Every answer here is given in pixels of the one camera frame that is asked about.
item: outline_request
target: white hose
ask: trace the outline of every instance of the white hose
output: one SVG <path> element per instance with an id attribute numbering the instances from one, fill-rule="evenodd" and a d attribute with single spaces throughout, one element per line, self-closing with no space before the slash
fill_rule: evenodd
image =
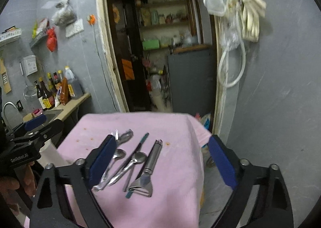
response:
<path id="1" fill-rule="evenodd" d="M 246 64 L 246 52 L 245 52 L 245 45 L 244 45 L 244 41 L 242 39 L 242 33 L 241 33 L 241 27 L 240 27 L 240 21 L 239 21 L 239 12 L 236 12 L 236 29 L 238 31 L 239 34 L 239 39 L 240 39 L 240 45 L 241 45 L 241 52 L 242 52 L 242 65 L 241 65 L 241 71 L 240 74 L 236 77 L 235 80 L 233 80 L 230 83 L 225 83 L 224 79 L 222 79 L 222 67 L 223 67 L 223 63 L 225 60 L 225 57 L 227 55 L 227 53 L 229 52 L 227 50 L 227 48 L 223 51 L 222 57 L 219 61 L 219 68 L 217 71 L 217 77 L 219 79 L 219 83 L 226 88 L 231 88 L 233 86 L 235 86 L 241 79 L 241 77 L 243 76 L 244 70 L 245 70 L 245 64 Z"/>

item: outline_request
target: stainless steel peeler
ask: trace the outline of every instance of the stainless steel peeler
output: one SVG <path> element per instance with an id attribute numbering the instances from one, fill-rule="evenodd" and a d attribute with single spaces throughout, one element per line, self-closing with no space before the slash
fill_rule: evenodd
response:
<path id="1" fill-rule="evenodd" d="M 150 151 L 145 168 L 142 171 L 142 175 L 129 186 L 130 192 L 148 197 L 152 196 L 153 186 L 151 184 L 150 176 L 153 174 L 162 147 L 163 142 L 161 140 L 156 140 L 152 150 Z"/>

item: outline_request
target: electrical outlet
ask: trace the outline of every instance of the electrical outlet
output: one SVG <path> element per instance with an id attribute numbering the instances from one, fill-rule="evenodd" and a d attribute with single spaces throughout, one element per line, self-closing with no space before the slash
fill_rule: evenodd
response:
<path id="1" fill-rule="evenodd" d="M 71 36 L 83 31 L 83 22 L 82 19 L 76 20 L 74 23 L 66 27 L 66 37 L 70 38 Z"/>

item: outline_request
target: electrical cord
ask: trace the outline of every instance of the electrical cord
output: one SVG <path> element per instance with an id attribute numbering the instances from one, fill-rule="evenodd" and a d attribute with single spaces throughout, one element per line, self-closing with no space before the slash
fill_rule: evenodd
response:
<path id="1" fill-rule="evenodd" d="M 219 83 L 226 88 L 231 88 L 234 87 L 241 79 L 241 77 L 243 76 L 244 70 L 245 70 L 245 64 L 246 64 L 246 51 L 245 51 L 245 45 L 244 45 L 244 41 L 242 39 L 242 33 L 241 33 L 241 27 L 240 27 L 240 20 L 239 20 L 239 12 L 236 12 L 236 29 L 237 32 L 239 34 L 239 39 L 240 39 L 240 45 L 241 45 L 241 52 L 242 52 L 242 65 L 241 65 L 241 71 L 239 73 L 239 75 L 236 77 L 235 80 L 233 80 L 232 82 L 224 82 L 224 79 L 222 78 L 222 67 L 223 67 L 223 63 L 224 60 L 228 54 L 228 50 L 227 48 L 225 48 L 225 50 L 223 51 L 222 57 L 219 61 L 219 67 L 218 67 L 218 71 L 217 71 L 217 77 L 219 80 Z"/>
<path id="2" fill-rule="evenodd" d="M 102 65 L 102 59 L 101 59 L 101 57 L 100 57 L 100 55 L 99 55 L 98 46 L 97 46 L 97 41 L 96 41 L 96 32 L 95 32 L 94 24 L 92 24 L 92 29 L 93 29 L 93 31 L 94 31 L 94 39 L 95 39 L 95 44 L 96 44 L 97 55 L 98 55 L 98 57 L 99 57 L 99 60 L 100 60 L 100 62 L 101 62 L 101 66 L 102 66 L 102 74 L 104 75 L 106 87 L 107 87 L 108 92 L 109 92 L 109 94 L 110 94 L 111 100 L 113 101 L 113 106 L 114 106 L 115 110 L 117 111 L 117 108 L 116 108 L 116 106 L 115 106 L 115 102 L 114 102 L 113 96 L 111 95 L 110 89 L 109 89 L 108 84 L 107 84 L 106 76 L 105 76 L 105 73 L 104 73 L 104 67 L 103 67 L 103 65 Z"/>

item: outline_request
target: sunflower decoration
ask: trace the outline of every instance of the sunflower decoration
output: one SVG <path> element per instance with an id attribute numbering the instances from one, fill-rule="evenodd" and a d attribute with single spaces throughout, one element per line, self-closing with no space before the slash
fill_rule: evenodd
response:
<path id="1" fill-rule="evenodd" d="M 120 21 L 119 10 L 114 4 L 113 4 L 113 14 L 114 14 L 114 21 L 116 24 L 118 24 L 118 22 Z"/>

